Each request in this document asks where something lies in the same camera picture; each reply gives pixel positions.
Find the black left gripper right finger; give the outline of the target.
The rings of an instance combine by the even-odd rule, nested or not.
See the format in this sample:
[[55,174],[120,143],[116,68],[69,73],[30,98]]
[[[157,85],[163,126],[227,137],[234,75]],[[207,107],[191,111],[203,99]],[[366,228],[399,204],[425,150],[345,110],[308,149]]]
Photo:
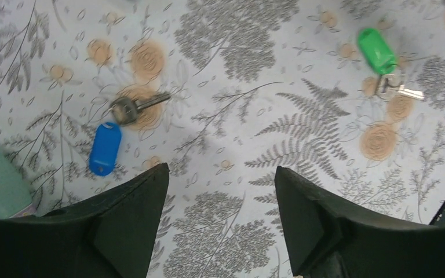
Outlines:
[[445,226],[377,213],[282,166],[275,189],[294,276],[445,277]]

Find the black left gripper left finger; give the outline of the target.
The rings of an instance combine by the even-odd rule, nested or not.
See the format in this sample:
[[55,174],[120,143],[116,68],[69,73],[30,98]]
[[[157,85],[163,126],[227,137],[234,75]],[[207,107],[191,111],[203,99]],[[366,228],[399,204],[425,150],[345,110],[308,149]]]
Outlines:
[[166,163],[44,216],[0,220],[0,277],[146,277]]

